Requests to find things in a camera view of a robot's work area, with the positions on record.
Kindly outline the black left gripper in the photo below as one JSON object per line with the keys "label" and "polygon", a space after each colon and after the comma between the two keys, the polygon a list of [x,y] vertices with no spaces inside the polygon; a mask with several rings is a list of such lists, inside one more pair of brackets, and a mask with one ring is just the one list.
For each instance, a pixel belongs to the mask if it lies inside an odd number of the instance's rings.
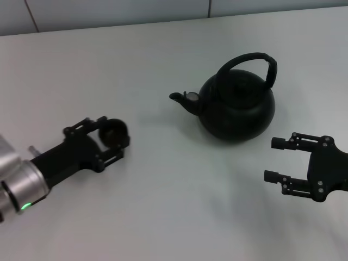
{"label": "black left gripper", "polygon": [[100,138],[107,148],[103,152],[87,135],[99,129],[107,119],[102,116],[94,121],[87,117],[73,126],[65,127],[65,139],[61,144],[31,160],[42,173],[49,188],[80,170],[103,172],[124,157],[125,148],[131,140],[129,135],[106,135]]}

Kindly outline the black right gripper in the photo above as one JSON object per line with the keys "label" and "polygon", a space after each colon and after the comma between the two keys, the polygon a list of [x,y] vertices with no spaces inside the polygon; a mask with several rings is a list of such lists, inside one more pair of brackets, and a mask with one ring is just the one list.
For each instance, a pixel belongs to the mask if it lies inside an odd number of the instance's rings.
{"label": "black right gripper", "polygon": [[274,171],[264,171],[264,181],[279,183],[283,195],[323,202],[333,191],[347,191],[347,153],[336,147],[332,137],[293,132],[288,140],[273,137],[271,148],[312,151],[307,180],[292,178]]}

